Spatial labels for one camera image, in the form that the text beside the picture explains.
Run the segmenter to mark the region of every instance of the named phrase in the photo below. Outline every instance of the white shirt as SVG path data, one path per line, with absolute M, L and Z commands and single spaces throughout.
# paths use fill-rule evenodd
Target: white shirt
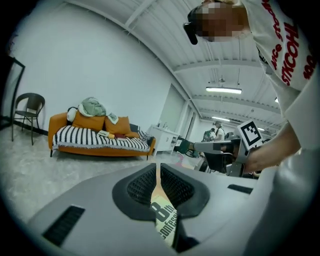
M 262 68 L 275 90 L 282 117 L 291 124 L 303 149 L 319 148 L 320 69 L 308 40 L 277 1 L 241 2 L 253 39 L 268 63 Z
M 222 142 L 225 140 L 225 131 L 222 128 L 219 128 L 218 133 L 216 134 L 216 138 L 219 137 L 219 135 L 221 135 L 221 139 L 216 140 L 217 142 Z

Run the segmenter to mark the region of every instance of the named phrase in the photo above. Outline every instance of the black and white qr marker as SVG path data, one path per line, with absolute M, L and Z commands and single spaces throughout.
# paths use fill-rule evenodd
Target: black and white qr marker
M 237 127 L 238 132 L 244 142 L 246 150 L 258 147 L 263 144 L 263 137 L 260 134 L 255 122 L 249 120 Z

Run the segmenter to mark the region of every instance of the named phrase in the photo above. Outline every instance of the sofa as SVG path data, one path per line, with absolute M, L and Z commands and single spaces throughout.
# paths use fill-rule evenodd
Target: sofa
M 98 135 L 98 130 L 74 127 L 67 121 L 67 113 L 52 116 L 49 122 L 48 145 L 50 157 L 53 150 L 80 155 L 104 157 L 137 157 L 153 153 L 156 139 L 143 131 L 139 137 L 126 138 L 126 141 L 109 139 Z

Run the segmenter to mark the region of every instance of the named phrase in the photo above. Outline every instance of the red text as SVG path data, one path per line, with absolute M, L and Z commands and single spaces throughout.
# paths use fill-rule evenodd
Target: red text
M 284 55 L 283 67 L 282 67 L 282 81 L 290 86 L 292 72 L 296 67 L 296 57 L 298 56 L 299 43 L 296 38 L 299 38 L 298 27 L 296 25 L 290 25 L 284 23 L 284 30 L 287 32 L 286 38 L 288 42 L 286 43 L 287 53 Z
M 280 44 L 277 44 L 275 48 L 272 50 L 272 59 L 271 63 L 273 64 L 274 70 L 277 70 L 277 58 L 279 56 L 279 52 L 282 50 Z
M 273 25 L 273 28 L 274 28 L 274 32 L 276 34 L 276 36 L 281 40 L 281 42 L 283 42 L 283 38 L 280 34 L 281 32 L 281 29 L 279 27 L 279 20 L 276 18 L 276 15 L 274 13 L 274 11 L 272 10 L 271 8 L 271 5 L 268 3 L 269 0 L 262 0 L 262 6 L 271 14 L 271 16 L 273 17 L 273 20 L 274 20 L 274 25 Z
M 304 66 L 303 76 L 305 79 L 309 80 L 315 70 L 317 62 L 311 55 L 308 55 L 306 57 L 306 63 L 307 65 Z

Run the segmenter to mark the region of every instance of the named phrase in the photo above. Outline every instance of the orange sofa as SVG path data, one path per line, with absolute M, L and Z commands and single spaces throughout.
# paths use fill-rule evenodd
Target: orange sofa
M 64 126 L 67 125 L 67 113 L 56 114 L 50 118 L 49 131 L 48 131 L 48 145 L 51 150 L 50 156 L 53 153 L 53 137 L 54 135 Z M 150 145 L 149 152 L 141 152 L 135 150 L 118 149 L 118 148 L 79 148 L 71 146 L 59 146 L 58 150 L 62 152 L 80 154 L 80 155 L 90 155 L 90 156 L 104 156 L 104 157 L 138 157 L 148 156 L 153 153 L 153 149 L 156 144 L 156 139 L 154 138 Z

